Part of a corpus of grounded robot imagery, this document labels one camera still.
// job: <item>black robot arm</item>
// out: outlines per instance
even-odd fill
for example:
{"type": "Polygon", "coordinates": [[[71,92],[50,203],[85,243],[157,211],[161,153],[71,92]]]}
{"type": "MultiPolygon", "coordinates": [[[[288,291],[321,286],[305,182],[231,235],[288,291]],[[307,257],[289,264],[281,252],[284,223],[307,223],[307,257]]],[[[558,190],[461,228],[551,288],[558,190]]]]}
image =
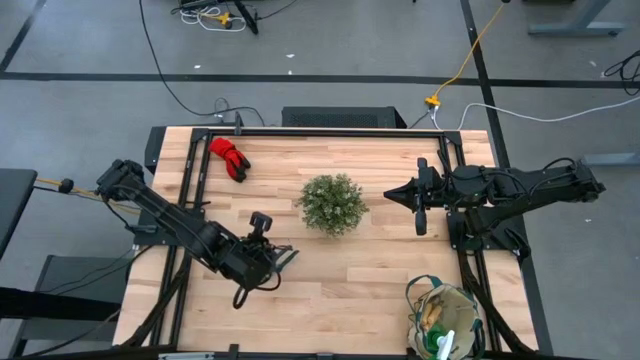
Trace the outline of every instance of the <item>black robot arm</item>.
{"type": "Polygon", "coordinates": [[[96,195],[105,201],[130,200],[136,203],[173,235],[192,258],[238,283],[244,294],[259,288],[273,273],[278,274],[295,255],[294,252],[276,265],[278,258],[292,249],[273,246],[264,237],[264,232],[271,227],[270,217],[254,212],[250,221],[254,226],[253,232],[238,238],[219,223],[206,221],[151,190],[144,182],[142,167],[133,161],[114,161],[97,183],[96,195]]]}
{"type": "Polygon", "coordinates": [[[445,173],[440,176],[419,158],[418,178],[386,191],[384,196],[416,213],[418,235],[426,233],[425,210],[432,207],[465,208],[470,235],[487,235],[506,219],[555,202],[594,201],[605,190],[582,163],[559,160],[569,165],[551,168],[555,161],[529,172],[484,166],[458,166],[451,171],[443,161],[445,173]]]}

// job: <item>green plant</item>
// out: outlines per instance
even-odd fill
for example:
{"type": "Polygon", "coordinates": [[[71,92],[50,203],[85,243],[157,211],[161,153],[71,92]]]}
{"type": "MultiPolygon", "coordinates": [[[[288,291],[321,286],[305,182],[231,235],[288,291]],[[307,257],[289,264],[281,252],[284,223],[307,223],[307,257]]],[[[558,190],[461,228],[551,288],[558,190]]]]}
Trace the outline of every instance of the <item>green plant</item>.
{"type": "Polygon", "coordinates": [[[304,185],[296,205],[303,208],[307,227],[338,237],[355,229],[369,211],[361,195],[362,187],[346,174],[321,175],[304,185]]]}

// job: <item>bag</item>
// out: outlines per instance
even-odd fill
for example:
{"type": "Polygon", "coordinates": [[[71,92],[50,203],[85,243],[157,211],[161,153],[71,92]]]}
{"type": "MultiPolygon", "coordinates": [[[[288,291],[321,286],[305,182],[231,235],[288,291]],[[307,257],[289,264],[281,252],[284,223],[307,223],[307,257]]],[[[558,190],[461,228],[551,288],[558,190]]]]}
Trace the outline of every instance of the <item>bag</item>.
{"type": "MultiPolygon", "coordinates": [[[[409,345],[422,359],[436,359],[438,348],[433,339],[436,332],[441,334],[446,334],[449,330],[455,332],[449,360],[460,360],[469,354],[475,341],[476,329],[484,335],[476,302],[473,297],[458,287],[443,284],[435,276],[422,275],[409,281],[405,296],[411,308],[409,345]],[[425,277],[431,280],[433,289],[412,304],[409,299],[409,290],[418,280],[425,277]]],[[[484,336],[481,336],[481,350],[476,354],[476,359],[482,357],[484,347],[484,336]]]]}

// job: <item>wooden table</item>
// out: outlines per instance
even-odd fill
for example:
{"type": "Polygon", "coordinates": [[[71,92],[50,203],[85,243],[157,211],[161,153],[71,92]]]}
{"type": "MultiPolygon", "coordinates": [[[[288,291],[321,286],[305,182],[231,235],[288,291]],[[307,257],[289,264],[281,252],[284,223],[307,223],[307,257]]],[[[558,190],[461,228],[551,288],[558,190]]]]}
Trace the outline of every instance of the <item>wooden table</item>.
{"type": "MultiPolygon", "coordinates": [[[[164,137],[153,189],[171,202],[178,200],[191,131],[170,127],[164,137]]],[[[468,164],[494,165],[485,131],[462,131],[461,137],[468,164]]],[[[251,292],[240,310],[231,306],[237,285],[194,262],[179,349],[227,351],[236,343],[243,352],[405,354],[407,281],[433,274],[461,285],[460,271],[444,210],[429,211],[427,235],[418,237],[411,212],[382,193],[416,176],[418,157],[427,158],[442,173],[438,142],[397,137],[229,138],[252,168],[248,179],[238,184],[227,176],[224,162],[211,157],[206,217],[245,235],[251,213],[261,211],[273,217],[266,234],[272,243],[291,244],[300,254],[282,273],[280,289],[251,292]],[[307,180],[337,173],[347,173],[363,187],[370,212],[354,232],[335,240],[308,230],[294,203],[307,180]]],[[[128,338],[156,302],[166,253],[166,247],[156,246],[133,264],[114,343],[128,338]]],[[[485,251],[485,258],[496,307],[523,342],[537,348],[516,258],[506,251],[485,251]]],[[[420,282],[414,288],[415,298],[431,286],[420,282]]],[[[170,304],[165,342],[172,312],[170,304]]]]}

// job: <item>gray floor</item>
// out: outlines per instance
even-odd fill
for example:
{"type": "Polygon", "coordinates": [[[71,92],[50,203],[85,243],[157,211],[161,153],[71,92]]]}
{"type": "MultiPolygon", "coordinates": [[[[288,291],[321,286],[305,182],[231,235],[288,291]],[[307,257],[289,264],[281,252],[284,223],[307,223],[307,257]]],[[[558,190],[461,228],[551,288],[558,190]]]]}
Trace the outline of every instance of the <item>gray floor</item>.
{"type": "MultiPolygon", "coordinates": [[[[35,1],[0,1],[0,47],[10,45],[35,1]]],[[[286,1],[257,3],[275,9],[286,1]]],[[[460,5],[450,0],[300,0],[265,20],[261,34],[220,34],[169,15],[172,0],[145,1],[148,26],[166,73],[201,74],[455,74],[469,50],[460,5]]],[[[483,26],[499,1],[473,0],[483,26]]],[[[616,39],[530,38],[526,22],[570,16],[580,6],[512,1],[483,41],[493,78],[597,80],[609,65],[637,50],[635,0],[619,0],[603,20],[624,20],[616,39]]],[[[11,63],[12,72],[155,72],[137,2],[48,0],[11,63]]],[[[464,73],[475,77],[473,63],[464,73]]],[[[283,106],[387,106],[412,122],[435,86],[400,84],[173,83],[196,110],[225,96],[232,106],[258,108],[279,125],[283,106]]],[[[622,90],[493,88],[498,106],[554,117],[626,99],[622,90]]],[[[441,93],[442,126],[454,127],[467,103],[482,102],[479,87],[441,93]]],[[[539,124],[501,116],[513,166],[534,169],[560,157],[640,148],[640,105],[573,121],[539,124]]],[[[258,124],[250,113],[245,121],[258,124]]],[[[154,125],[211,122],[183,111],[157,82],[0,81],[1,167],[36,169],[91,188],[115,158],[141,161],[154,125]]],[[[418,127],[432,127],[428,121],[418,127]]],[[[471,111],[465,128],[488,130],[486,113],[471,111]]],[[[595,170],[608,190],[593,204],[557,204],[526,216],[543,305],[556,354],[635,358],[640,332],[640,181],[638,169],[595,170]]],[[[118,256],[131,236],[100,204],[36,192],[0,262],[0,285],[33,289],[48,254],[118,256]]],[[[16,322],[0,322],[0,357],[16,322]]],[[[84,343],[75,349],[104,347],[84,343]]]]}

